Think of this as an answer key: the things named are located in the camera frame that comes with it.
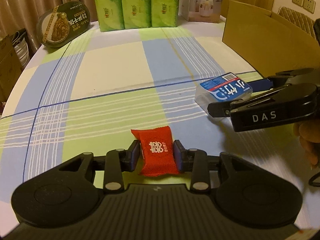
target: white chinese character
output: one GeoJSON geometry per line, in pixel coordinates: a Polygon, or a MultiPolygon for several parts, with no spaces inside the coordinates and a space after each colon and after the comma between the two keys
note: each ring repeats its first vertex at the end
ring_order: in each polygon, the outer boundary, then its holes
{"type": "Polygon", "coordinates": [[[238,80],[238,82],[236,83],[236,86],[244,89],[244,83],[243,83],[243,81],[238,80]]]}
{"type": "Polygon", "coordinates": [[[168,152],[168,148],[167,148],[167,146],[166,146],[166,144],[164,142],[162,143],[162,146],[163,146],[164,151],[168,152]]]}
{"type": "Polygon", "coordinates": [[[149,142],[149,145],[151,146],[150,151],[152,153],[161,153],[161,152],[163,152],[163,148],[161,147],[162,143],[160,143],[160,142],[149,142]]]}
{"type": "Polygon", "coordinates": [[[224,88],[228,91],[228,95],[233,95],[233,93],[238,93],[237,89],[233,85],[229,84],[231,90],[229,90],[228,85],[225,85],[224,88]]]}

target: green tissue package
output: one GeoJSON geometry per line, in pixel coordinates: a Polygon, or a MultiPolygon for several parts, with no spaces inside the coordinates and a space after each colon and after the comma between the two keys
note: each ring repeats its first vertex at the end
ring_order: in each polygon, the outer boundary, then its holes
{"type": "Polygon", "coordinates": [[[101,32],[123,30],[121,0],[95,0],[101,32]]]}
{"type": "Polygon", "coordinates": [[[152,27],[177,27],[179,0],[151,0],[152,27]]]}
{"type": "Polygon", "coordinates": [[[151,27],[150,0],[122,0],[122,9],[126,29],[151,27]]]}

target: cardboard carton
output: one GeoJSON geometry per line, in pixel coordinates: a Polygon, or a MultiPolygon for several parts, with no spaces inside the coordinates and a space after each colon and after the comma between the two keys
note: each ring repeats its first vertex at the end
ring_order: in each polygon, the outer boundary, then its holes
{"type": "Polygon", "coordinates": [[[222,41],[264,77],[304,67],[320,67],[316,39],[280,15],[230,1],[222,41]]]}
{"type": "Polygon", "coordinates": [[[9,36],[0,41],[0,101],[7,101],[21,75],[21,63],[9,36]]]}

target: cardboard box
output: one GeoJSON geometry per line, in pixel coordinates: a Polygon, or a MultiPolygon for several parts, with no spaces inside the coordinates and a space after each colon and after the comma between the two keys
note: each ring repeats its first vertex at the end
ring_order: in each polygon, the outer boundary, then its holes
{"type": "Polygon", "coordinates": [[[0,41],[0,101],[7,101],[21,75],[21,63],[9,36],[0,41]]]}
{"type": "Polygon", "coordinates": [[[230,1],[222,41],[264,77],[320,67],[316,39],[280,15],[253,5],[230,1]]]}
{"type": "Polygon", "coordinates": [[[222,0],[180,0],[179,12],[190,22],[220,22],[222,0]]]}

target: blue label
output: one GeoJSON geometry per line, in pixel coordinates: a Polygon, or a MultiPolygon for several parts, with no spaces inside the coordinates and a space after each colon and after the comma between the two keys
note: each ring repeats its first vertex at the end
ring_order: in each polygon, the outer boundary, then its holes
{"type": "Polygon", "coordinates": [[[233,73],[227,73],[200,84],[219,102],[234,100],[247,93],[251,87],[233,73]]]}

